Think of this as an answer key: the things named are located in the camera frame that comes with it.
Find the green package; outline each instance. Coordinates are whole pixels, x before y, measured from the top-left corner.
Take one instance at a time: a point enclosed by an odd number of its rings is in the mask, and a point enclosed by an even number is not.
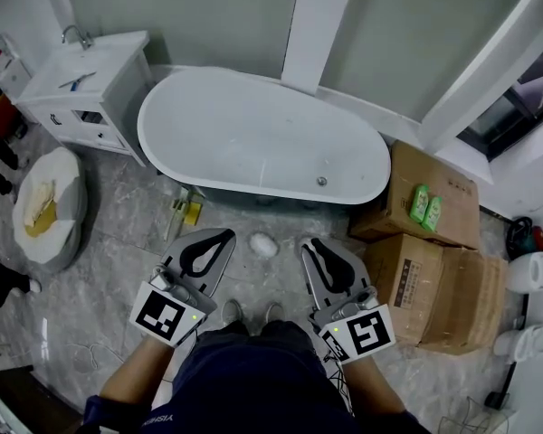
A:
[[[424,215],[424,220],[421,223],[423,228],[428,231],[436,231],[436,224],[441,218],[441,201],[443,198],[440,196],[435,196],[429,203],[426,208],[426,214]]]
[[[428,206],[428,186],[419,184],[414,191],[413,207],[410,210],[410,218],[422,223]]]

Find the cardboard box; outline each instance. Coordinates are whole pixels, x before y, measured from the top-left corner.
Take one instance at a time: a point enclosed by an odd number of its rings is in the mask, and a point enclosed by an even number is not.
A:
[[[429,198],[441,196],[441,219],[436,232],[427,231],[410,216],[414,190],[429,187]],[[481,216],[477,185],[448,165],[412,146],[396,141],[392,146],[392,173],[387,190],[357,208],[349,234],[367,241],[408,233],[429,241],[477,250],[481,245]]]
[[[364,262],[398,341],[456,355],[492,345],[505,260],[400,234],[369,245]]]

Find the cable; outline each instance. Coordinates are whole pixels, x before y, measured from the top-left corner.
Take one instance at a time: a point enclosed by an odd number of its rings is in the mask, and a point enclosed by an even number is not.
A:
[[[187,356],[186,358],[193,352],[193,350],[195,349],[195,346],[197,345],[197,338],[199,337],[199,334],[197,333],[197,328],[195,329],[195,341],[193,342],[193,346],[191,347],[191,350],[187,353]],[[75,344],[75,343],[68,343],[68,344],[63,344],[63,346],[74,346],[74,347],[80,347],[81,349],[86,349],[90,352],[90,366],[92,366],[92,369],[93,370],[98,370],[99,369],[99,363],[97,362],[97,359],[95,358],[94,356],[94,352],[92,351],[92,349],[94,347],[102,347],[103,349],[107,349],[111,354],[113,354],[115,357],[117,357],[117,359],[121,362],[121,363],[125,363],[125,360],[119,355],[117,354],[115,351],[113,351],[110,347],[108,347],[107,345],[105,344],[99,344],[99,343],[95,343],[95,344],[91,344],[91,345],[85,345],[85,344]],[[8,355],[8,357],[10,358],[18,358],[18,357],[24,357],[25,355],[28,355],[30,352],[32,351],[32,349],[24,352],[23,354],[18,354],[18,355]],[[173,382],[173,380],[166,380],[165,378],[161,378],[162,381],[165,381],[165,382]]]
[[[346,383],[346,380],[344,378],[344,373],[342,372],[342,365],[339,361],[339,359],[334,355],[332,350],[330,349],[328,353],[324,356],[323,361],[324,363],[329,362],[330,360],[334,361],[338,369],[332,373],[331,376],[329,376],[329,380],[332,382],[336,382],[336,389],[338,389],[338,392],[344,399],[344,402],[347,404],[346,408],[348,411],[353,414],[354,411],[352,410],[352,400],[350,399],[350,393],[348,390],[348,384]]]
[[[474,424],[473,425],[469,421],[469,416],[471,415],[471,406],[472,406],[472,404],[475,404],[476,406],[478,406],[481,409],[481,411],[480,411],[480,413],[478,415],[483,414],[483,415],[487,416],[486,418],[481,420],[481,422],[479,424]],[[486,432],[487,428],[491,425],[491,416],[493,416],[495,413],[500,413],[500,411],[499,410],[493,410],[493,409],[485,410],[472,397],[467,397],[467,411],[466,411],[466,413],[464,415],[463,420],[459,421],[459,420],[456,420],[456,419],[453,419],[453,418],[449,418],[447,416],[442,416],[441,420],[439,421],[438,427],[437,427],[437,432],[439,434],[441,433],[441,431],[443,430],[443,425],[445,424],[446,421],[451,422],[457,428],[461,428],[459,430],[459,434],[463,434],[464,432]],[[509,428],[510,428],[509,416],[506,415],[505,413],[502,413],[502,412],[500,413],[500,415],[502,415],[503,418],[504,418],[503,422],[506,422],[505,433],[508,433]]]

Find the cabinet door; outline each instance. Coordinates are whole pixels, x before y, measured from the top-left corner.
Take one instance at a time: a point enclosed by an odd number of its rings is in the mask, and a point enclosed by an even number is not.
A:
[[[89,137],[89,140],[96,145],[125,149],[119,137],[117,137],[109,126],[95,126],[83,124],[83,131]]]
[[[36,119],[59,140],[80,142],[87,139],[81,130],[81,122],[72,111],[47,107],[33,107],[30,110]]]

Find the sink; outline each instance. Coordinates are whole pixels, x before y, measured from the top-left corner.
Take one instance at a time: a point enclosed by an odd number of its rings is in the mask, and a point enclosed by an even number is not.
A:
[[[139,31],[97,37],[86,51],[78,42],[61,45],[31,79],[16,103],[32,105],[68,98],[101,101],[148,40],[148,32]],[[71,91],[71,84],[60,88],[63,83],[92,72],[96,74],[83,80],[75,91]]]

